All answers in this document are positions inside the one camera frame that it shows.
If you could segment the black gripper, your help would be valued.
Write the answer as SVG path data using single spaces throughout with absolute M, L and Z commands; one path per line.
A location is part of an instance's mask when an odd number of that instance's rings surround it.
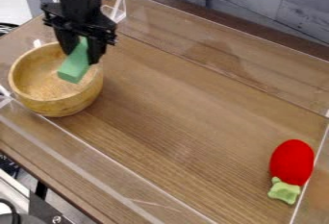
M 116 44 L 117 24 L 102 13 L 102 0 L 59 0 L 42 4 L 45 24 L 53 27 L 63 52 L 70 55 L 88 38 L 89 63 L 100 63 L 108 44 Z

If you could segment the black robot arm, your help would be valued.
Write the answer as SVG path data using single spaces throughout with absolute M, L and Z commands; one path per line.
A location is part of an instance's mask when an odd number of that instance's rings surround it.
M 117 23 L 102 13 L 104 0 L 59 0 L 42 4 L 45 24 L 53 27 L 63 52 L 70 55 L 79 44 L 88 41 L 88 60 L 100 63 L 108 45 L 116 45 Z

